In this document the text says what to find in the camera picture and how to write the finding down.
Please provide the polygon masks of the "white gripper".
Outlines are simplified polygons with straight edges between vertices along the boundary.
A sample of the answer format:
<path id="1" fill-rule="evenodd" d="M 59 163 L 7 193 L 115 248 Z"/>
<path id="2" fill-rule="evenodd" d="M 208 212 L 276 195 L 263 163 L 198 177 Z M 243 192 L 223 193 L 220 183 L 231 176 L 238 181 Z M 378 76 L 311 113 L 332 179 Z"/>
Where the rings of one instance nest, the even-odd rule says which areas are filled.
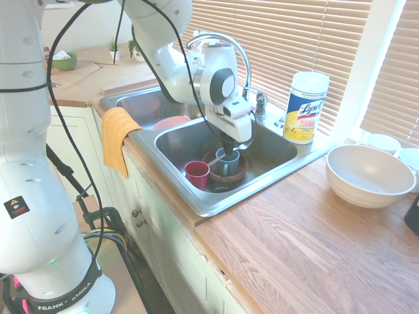
<path id="1" fill-rule="evenodd" d="M 241 150 L 241 143 L 251 139 L 251 118 L 245 111 L 236 114 L 224 105 L 208 106 L 208 122 L 222 131 L 221 140 L 226 156 Z"/>

